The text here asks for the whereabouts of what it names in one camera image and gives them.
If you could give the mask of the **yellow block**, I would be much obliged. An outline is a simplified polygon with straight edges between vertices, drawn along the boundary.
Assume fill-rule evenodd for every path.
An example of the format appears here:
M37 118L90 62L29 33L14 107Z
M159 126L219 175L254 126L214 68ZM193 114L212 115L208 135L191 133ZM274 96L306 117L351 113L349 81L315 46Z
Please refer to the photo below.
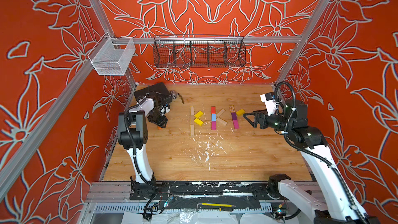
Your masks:
M245 113L243 109L240 109L239 111L236 112L237 116L242 116Z
M204 115L204 113L202 111L198 111L194 116L195 118L200 118Z
M202 126L204 124L204 122L202 120L200 120L199 118L196 118L194 120L194 123L198 124L199 126Z

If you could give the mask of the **magenta block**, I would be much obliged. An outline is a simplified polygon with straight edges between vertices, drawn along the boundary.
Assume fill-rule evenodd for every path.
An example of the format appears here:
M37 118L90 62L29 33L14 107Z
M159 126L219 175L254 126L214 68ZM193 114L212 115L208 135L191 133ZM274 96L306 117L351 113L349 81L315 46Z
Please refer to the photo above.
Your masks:
M212 130L216 130L217 129L217 122L216 121L212 121L211 122L211 129Z
M239 129L238 120L233 120L234 129Z

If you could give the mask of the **pale wooden block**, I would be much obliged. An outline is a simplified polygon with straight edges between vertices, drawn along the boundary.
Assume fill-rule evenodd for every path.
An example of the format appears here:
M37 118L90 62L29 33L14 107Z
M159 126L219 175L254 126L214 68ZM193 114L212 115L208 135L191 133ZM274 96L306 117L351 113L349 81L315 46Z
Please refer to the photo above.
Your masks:
M220 117L225 112L225 109L221 109L219 112L216 113L217 118Z

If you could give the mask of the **natural wooden block angled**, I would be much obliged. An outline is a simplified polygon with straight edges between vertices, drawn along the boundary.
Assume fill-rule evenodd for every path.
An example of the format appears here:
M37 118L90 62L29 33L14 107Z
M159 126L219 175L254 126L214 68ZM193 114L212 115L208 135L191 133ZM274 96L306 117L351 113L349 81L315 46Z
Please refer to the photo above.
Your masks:
M194 136L194 135L195 135L195 132L194 132L194 125L191 125L191 126L190 126L190 135L191 135L191 136Z

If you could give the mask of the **magenta block front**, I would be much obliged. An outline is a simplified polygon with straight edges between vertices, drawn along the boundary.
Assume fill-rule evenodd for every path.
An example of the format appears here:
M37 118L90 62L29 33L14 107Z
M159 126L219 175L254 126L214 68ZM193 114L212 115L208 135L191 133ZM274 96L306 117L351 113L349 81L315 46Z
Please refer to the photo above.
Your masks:
M238 120L233 120L234 129L239 129Z

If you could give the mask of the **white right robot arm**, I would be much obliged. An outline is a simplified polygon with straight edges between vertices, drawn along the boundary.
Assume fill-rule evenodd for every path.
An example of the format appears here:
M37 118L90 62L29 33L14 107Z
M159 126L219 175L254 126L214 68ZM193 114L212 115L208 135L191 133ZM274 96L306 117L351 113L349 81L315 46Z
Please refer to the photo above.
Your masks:
M282 114L266 102L266 109L245 113L243 117L254 127L279 131L288 145L298 150L320 187L322 203L301 189L286 174L269 177L267 193L273 199L285 198L292 202L310 224L378 224L359 204L333 160L330 146L321 131L308 125L307 105L288 100Z

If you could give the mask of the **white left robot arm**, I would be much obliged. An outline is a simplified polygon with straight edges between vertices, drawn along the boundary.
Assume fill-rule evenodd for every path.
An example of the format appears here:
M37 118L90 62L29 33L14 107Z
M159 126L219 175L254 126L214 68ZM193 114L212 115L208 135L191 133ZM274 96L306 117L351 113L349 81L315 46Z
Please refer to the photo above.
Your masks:
M137 103L128 107L118 116L117 140L130 156L135 181L146 184L151 189L163 189L168 183L157 183L147 155L149 138L147 123L154 123L160 128L167 126L166 113L171 109L173 99L163 94L149 94L139 98Z

